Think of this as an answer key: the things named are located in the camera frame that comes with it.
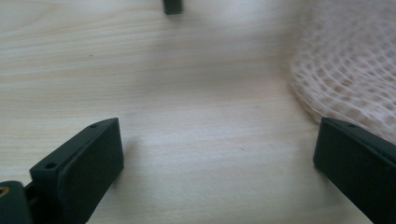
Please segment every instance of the wood grain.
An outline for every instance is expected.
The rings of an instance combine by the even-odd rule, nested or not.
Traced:
[[[125,169],[90,223],[370,223],[314,169],[288,84],[308,1],[0,4],[0,180],[118,117]]]

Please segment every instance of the wooden table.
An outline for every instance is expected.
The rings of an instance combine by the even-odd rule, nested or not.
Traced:
[[[288,84],[305,0],[0,0],[0,180],[120,118],[89,223],[370,223],[314,169]]]

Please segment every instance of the beige mesh bag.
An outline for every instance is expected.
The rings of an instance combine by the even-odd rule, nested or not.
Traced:
[[[319,0],[292,61],[304,108],[396,144],[396,1]]]

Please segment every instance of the mesh bag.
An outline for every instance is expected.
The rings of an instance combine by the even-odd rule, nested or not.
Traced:
[[[310,15],[291,66],[304,109],[396,144],[396,1],[319,0]]]

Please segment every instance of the black object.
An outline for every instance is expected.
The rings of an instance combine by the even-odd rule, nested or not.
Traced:
[[[163,8],[166,15],[180,14],[183,11],[182,0],[163,0]]]
[[[0,183],[0,224],[86,223],[123,168],[118,119],[94,123],[30,170]]]
[[[396,146],[337,119],[320,123],[314,164],[374,223],[396,223]]]

